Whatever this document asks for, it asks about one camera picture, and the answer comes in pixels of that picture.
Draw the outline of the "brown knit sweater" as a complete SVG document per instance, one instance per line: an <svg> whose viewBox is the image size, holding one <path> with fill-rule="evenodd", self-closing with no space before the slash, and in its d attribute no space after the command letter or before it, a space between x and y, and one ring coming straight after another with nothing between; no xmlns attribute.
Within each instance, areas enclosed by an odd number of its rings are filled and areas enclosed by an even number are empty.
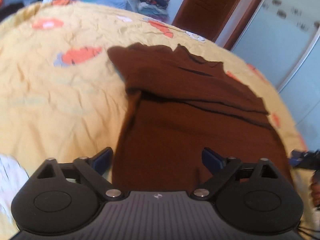
<svg viewBox="0 0 320 240"><path fill-rule="evenodd" d="M128 99L113 159L114 186L125 192L193 191L210 178L201 158L206 147L247 163L268 158L291 178L263 100L228 76L222 62L180 45L135 43L107 53Z"/></svg>

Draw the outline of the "yellow carrot print bedspread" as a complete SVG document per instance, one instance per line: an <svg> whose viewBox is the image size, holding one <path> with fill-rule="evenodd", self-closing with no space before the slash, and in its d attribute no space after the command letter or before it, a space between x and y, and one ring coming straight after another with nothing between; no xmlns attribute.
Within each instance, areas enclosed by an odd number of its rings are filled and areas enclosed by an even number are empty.
<svg viewBox="0 0 320 240"><path fill-rule="evenodd" d="M250 64L204 38L134 12L59 0L25 7L1 23L1 239L319 239L313 224L312 174L289 164L288 181L304 210L298 234L253 236L223 222L192 191L123 191L112 167L128 109L125 82L108 57L111 47L184 46L264 102L286 151L304 151L301 136L275 88ZM102 176L123 194L103 204L82 228L61 235L20 231L11 204L48 158L71 163L105 148L112 161Z"/></svg>

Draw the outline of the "white sliding wardrobe door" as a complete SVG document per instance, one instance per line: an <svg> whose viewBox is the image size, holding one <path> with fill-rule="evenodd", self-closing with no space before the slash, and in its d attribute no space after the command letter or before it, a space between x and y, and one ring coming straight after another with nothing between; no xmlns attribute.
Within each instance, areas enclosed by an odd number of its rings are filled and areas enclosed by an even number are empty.
<svg viewBox="0 0 320 240"><path fill-rule="evenodd" d="M232 51L276 87L309 147L319 142L319 0L262 0Z"/></svg>

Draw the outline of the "brown wooden door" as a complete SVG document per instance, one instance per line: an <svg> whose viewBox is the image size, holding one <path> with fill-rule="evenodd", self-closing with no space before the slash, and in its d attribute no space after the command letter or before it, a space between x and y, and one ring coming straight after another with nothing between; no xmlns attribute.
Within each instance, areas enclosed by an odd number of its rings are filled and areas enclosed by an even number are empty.
<svg viewBox="0 0 320 240"><path fill-rule="evenodd" d="M183 0L172 25L231 50L261 1Z"/></svg>

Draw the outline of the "black garment on bed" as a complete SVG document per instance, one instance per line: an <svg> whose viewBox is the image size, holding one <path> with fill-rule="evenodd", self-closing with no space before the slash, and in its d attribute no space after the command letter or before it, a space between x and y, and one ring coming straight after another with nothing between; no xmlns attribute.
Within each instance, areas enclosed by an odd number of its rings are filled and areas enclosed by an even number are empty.
<svg viewBox="0 0 320 240"><path fill-rule="evenodd" d="M24 7L23 2L12 3L0 8L0 22Z"/></svg>

